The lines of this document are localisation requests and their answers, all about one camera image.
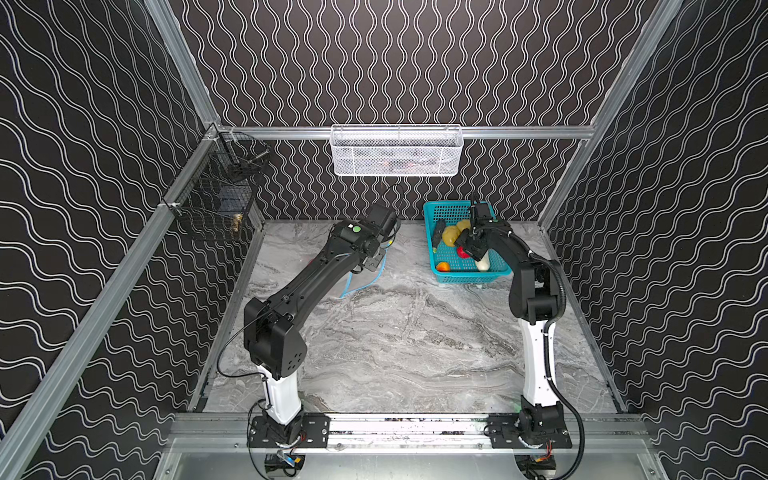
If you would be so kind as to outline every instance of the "white wire mesh basket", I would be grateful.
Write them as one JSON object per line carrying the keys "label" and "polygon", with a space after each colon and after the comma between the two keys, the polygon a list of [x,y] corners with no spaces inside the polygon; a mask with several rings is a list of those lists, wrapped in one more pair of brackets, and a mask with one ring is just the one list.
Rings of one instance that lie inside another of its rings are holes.
{"label": "white wire mesh basket", "polygon": [[333,125],[333,170],[341,177],[453,177],[460,125]]}

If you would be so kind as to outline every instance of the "blue cable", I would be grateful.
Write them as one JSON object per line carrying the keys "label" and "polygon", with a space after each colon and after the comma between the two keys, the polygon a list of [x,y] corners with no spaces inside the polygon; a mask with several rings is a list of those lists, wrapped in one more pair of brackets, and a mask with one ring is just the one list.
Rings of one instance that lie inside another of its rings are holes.
{"label": "blue cable", "polygon": [[382,258],[382,266],[379,269],[379,274],[376,275],[376,278],[371,281],[368,285],[361,286],[360,288],[355,288],[354,290],[350,290],[349,292],[346,291],[346,289],[349,288],[349,284],[352,282],[352,272],[349,272],[349,276],[346,278],[346,286],[344,287],[344,291],[341,293],[341,296],[339,298],[344,298],[345,296],[349,295],[350,293],[356,292],[357,290],[362,290],[366,287],[369,287],[376,283],[376,281],[379,279],[379,277],[384,272],[384,265],[386,265],[386,251],[384,252],[384,257]]}

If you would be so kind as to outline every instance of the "teal plastic basket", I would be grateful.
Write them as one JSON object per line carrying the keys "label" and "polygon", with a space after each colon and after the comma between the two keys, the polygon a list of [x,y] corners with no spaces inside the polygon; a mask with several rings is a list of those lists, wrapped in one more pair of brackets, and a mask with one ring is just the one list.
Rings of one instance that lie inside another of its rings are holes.
{"label": "teal plastic basket", "polygon": [[[480,272],[471,258],[461,258],[456,249],[445,245],[442,241],[437,247],[437,253],[432,252],[432,232],[441,218],[445,225],[456,225],[460,220],[469,218],[469,200],[439,200],[424,204],[424,224],[427,230],[427,248],[429,250],[429,264],[432,272],[440,283],[490,283],[502,275],[512,273],[509,265],[502,257],[491,250],[491,268],[487,272]],[[488,205],[493,215],[493,207]],[[448,262],[450,272],[439,272],[435,266],[440,262]]]}

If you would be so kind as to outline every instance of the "robotic arm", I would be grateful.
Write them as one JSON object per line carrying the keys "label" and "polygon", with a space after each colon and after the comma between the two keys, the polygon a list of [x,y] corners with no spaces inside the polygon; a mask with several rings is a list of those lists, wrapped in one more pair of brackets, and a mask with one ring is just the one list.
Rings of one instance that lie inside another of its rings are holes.
{"label": "robotic arm", "polygon": [[553,442],[555,448],[570,448],[563,405],[574,412],[580,425],[581,420],[554,384],[552,335],[566,301],[559,265],[534,253],[509,223],[491,215],[487,204],[473,200],[469,210],[472,226],[462,231],[456,246],[477,261],[489,249],[496,250],[514,272],[509,309],[518,317],[525,350],[525,385],[515,425],[519,439],[528,446]]}
{"label": "robotic arm", "polygon": [[306,358],[306,343],[299,330],[344,275],[376,270],[399,225],[395,212],[378,204],[365,219],[338,222],[320,253],[295,279],[267,300],[254,298],[245,306],[244,346],[266,380],[265,416],[276,442],[294,442],[302,427],[296,371]]}

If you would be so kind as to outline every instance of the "black wire mesh basket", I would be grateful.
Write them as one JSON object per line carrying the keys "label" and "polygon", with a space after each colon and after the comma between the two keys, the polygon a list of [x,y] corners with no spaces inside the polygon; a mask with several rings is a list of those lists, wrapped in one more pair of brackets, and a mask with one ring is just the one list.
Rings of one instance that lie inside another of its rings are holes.
{"label": "black wire mesh basket", "polygon": [[222,138],[185,187],[184,202],[172,206],[182,231],[193,239],[250,239],[253,225],[248,213],[271,150],[265,143],[249,139],[251,145],[245,146],[247,139],[243,139],[233,146]]}

